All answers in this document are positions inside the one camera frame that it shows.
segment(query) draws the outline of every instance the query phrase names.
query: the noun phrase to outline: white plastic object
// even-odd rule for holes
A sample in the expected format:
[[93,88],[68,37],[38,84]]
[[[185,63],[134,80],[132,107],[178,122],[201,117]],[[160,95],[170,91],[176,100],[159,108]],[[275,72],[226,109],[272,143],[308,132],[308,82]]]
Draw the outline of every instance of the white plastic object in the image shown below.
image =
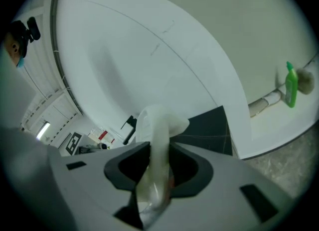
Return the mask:
[[151,205],[153,209],[160,208],[165,202],[169,138],[183,133],[188,125],[188,119],[160,105],[148,106],[139,115],[136,142],[149,141],[151,154],[149,166],[137,185],[138,202],[145,202],[144,205]]

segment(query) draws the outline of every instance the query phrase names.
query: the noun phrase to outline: green bottle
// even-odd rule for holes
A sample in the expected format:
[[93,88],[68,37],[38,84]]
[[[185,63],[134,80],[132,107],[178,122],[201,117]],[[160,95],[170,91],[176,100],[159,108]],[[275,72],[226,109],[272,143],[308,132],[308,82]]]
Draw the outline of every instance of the green bottle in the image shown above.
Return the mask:
[[298,75],[291,63],[287,62],[288,75],[286,76],[286,103],[290,108],[295,106],[298,90]]

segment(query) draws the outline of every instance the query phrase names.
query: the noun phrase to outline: black cap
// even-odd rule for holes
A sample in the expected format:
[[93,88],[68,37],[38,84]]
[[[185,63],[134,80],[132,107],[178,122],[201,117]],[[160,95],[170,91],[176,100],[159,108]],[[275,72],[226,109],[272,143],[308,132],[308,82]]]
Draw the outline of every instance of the black cap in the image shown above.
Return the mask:
[[20,55],[22,57],[25,57],[29,41],[25,25],[21,22],[21,20],[14,21],[9,25],[8,32],[10,32],[13,38],[19,43]]

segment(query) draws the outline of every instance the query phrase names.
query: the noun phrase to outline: fluorescent light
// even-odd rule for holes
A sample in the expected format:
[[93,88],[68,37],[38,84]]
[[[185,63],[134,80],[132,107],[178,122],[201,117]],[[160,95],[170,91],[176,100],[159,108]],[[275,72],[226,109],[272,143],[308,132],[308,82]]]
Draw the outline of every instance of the fluorescent light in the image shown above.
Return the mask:
[[41,130],[39,131],[38,135],[36,136],[37,139],[41,139],[41,137],[43,136],[44,132],[48,129],[48,127],[50,126],[51,124],[49,122],[46,122],[43,127],[41,128]]

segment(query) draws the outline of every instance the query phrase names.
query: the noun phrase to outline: face mask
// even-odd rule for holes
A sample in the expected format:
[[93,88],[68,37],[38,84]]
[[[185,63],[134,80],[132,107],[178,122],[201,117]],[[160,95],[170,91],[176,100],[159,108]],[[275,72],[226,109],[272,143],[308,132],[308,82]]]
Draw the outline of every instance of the face mask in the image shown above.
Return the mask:
[[19,62],[18,62],[18,64],[16,66],[18,68],[21,68],[21,67],[23,67],[23,65],[24,65],[24,59],[23,59],[23,57],[20,57],[20,60],[19,60]]

